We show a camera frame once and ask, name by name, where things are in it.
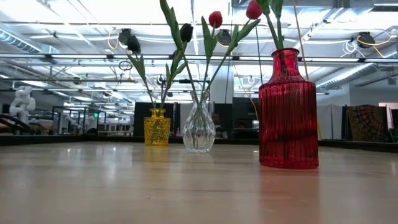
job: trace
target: red tulip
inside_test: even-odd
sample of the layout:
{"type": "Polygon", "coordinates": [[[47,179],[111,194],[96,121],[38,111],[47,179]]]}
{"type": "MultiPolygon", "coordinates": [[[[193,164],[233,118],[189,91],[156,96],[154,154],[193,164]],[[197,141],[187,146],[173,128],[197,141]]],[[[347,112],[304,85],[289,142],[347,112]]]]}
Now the red tulip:
{"type": "Polygon", "coordinates": [[[223,16],[221,15],[220,11],[216,11],[210,14],[209,23],[215,29],[219,28],[222,25],[223,16]]]}
{"type": "Polygon", "coordinates": [[[262,14],[261,6],[257,4],[256,0],[252,0],[249,3],[248,9],[246,10],[246,16],[249,19],[258,19],[262,14]]]}

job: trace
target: red vase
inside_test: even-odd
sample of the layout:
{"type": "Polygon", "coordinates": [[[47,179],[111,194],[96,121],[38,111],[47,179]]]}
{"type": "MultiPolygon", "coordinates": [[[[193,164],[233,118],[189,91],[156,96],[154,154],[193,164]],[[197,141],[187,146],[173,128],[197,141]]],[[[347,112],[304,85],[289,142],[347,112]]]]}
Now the red vase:
{"type": "Polygon", "coordinates": [[[274,73],[260,87],[260,163],[283,169],[316,169],[315,84],[300,75],[297,49],[277,50],[274,73]]]}

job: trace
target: textured yellow glass vase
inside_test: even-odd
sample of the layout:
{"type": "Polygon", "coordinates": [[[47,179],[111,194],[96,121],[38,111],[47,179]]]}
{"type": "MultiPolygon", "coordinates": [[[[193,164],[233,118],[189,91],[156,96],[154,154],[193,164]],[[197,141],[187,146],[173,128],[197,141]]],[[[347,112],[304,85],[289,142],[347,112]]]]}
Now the textured yellow glass vase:
{"type": "Polygon", "coordinates": [[[171,119],[164,117],[165,109],[150,109],[152,117],[144,118],[145,144],[166,146],[169,143],[171,119]]]}

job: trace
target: vase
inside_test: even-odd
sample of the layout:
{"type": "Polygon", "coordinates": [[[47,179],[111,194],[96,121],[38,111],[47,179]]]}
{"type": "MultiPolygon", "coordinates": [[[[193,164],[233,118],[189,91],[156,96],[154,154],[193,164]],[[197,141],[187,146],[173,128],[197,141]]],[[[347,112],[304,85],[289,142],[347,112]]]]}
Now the vase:
{"type": "Polygon", "coordinates": [[[216,129],[206,107],[208,95],[208,92],[201,93],[199,96],[202,96],[203,101],[198,104],[191,91],[193,106],[182,132],[182,139],[188,152],[210,152],[213,146],[216,129]]]}
{"type": "Polygon", "coordinates": [[[274,72],[259,89],[260,163],[283,169],[318,167],[315,84],[299,72],[297,49],[272,54],[274,72]]]}
{"type": "Polygon", "coordinates": [[[144,118],[145,144],[148,146],[167,146],[171,119],[165,118],[165,109],[150,109],[152,116],[144,118]]]}

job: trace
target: tulip bud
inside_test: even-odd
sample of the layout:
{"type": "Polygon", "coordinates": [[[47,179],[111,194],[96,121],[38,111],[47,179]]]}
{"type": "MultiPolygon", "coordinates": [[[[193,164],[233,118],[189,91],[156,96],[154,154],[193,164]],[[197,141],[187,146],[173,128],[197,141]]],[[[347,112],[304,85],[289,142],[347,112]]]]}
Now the tulip bud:
{"type": "Polygon", "coordinates": [[[246,16],[249,19],[258,19],[262,14],[262,8],[258,5],[256,0],[252,0],[249,3],[248,9],[246,10],[246,16]]]}
{"type": "Polygon", "coordinates": [[[215,29],[219,28],[223,24],[223,16],[221,15],[220,11],[210,14],[209,23],[215,29]]]}
{"type": "Polygon", "coordinates": [[[135,35],[129,37],[129,40],[127,41],[127,48],[134,54],[141,53],[141,46],[139,45],[138,39],[135,35]]]}
{"type": "Polygon", "coordinates": [[[189,43],[192,39],[192,32],[193,32],[193,27],[191,24],[184,24],[181,29],[180,29],[180,36],[182,42],[187,42],[189,43]]]}

